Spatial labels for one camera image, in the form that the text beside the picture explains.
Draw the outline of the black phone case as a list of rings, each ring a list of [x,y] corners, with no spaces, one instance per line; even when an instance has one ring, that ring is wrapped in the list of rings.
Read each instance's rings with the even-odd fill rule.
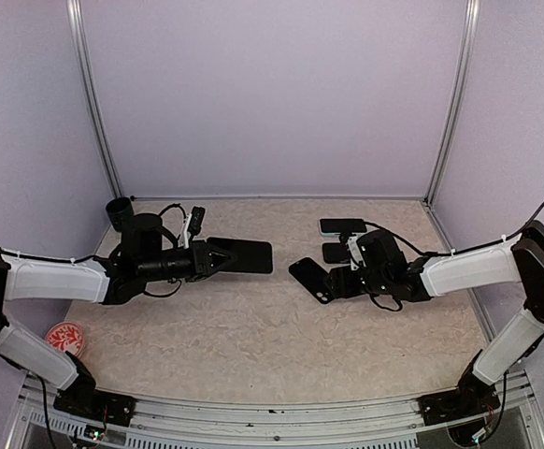
[[[314,297],[320,304],[326,305],[336,298],[325,283],[328,272],[310,257],[302,258],[292,263],[289,273]]]

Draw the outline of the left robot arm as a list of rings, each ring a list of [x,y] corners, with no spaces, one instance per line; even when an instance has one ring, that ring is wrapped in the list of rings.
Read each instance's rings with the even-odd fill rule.
[[[28,369],[59,391],[86,416],[104,406],[92,374],[69,352],[59,351],[10,320],[4,303],[14,299],[76,300],[122,305],[145,292],[151,282],[194,282],[223,271],[235,253],[206,240],[201,210],[184,222],[176,237],[161,216],[140,213],[122,225],[120,243],[107,257],[55,259],[7,251],[0,247],[0,355]]]

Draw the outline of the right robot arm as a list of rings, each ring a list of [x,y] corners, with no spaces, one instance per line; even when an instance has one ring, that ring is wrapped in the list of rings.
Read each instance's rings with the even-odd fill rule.
[[[519,283],[522,308],[473,362],[469,380],[451,394],[451,407],[472,414],[492,385],[544,336],[544,225],[533,221],[514,236],[473,249],[424,253],[409,262],[394,234],[378,229],[347,241],[351,262],[332,268],[322,283],[333,298],[391,297],[396,305],[423,302],[485,285]]]

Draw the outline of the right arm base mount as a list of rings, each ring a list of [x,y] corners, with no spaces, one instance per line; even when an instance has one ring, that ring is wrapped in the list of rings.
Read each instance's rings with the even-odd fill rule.
[[[442,424],[469,416],[487,413],[501,406],[496,389],[473,374],[479,351],[465,368],[458,384],[446,391],[427,394],[417,399],[423,422],[427,426]]]

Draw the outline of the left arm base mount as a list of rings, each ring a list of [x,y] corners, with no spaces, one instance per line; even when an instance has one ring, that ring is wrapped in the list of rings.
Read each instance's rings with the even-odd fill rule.
[[[95,379],[83,363],[74,356],[72,361],[78,376],[70,386],[57,393],[53,407],[106,425],[129,427],[136,399],[97,389]]]

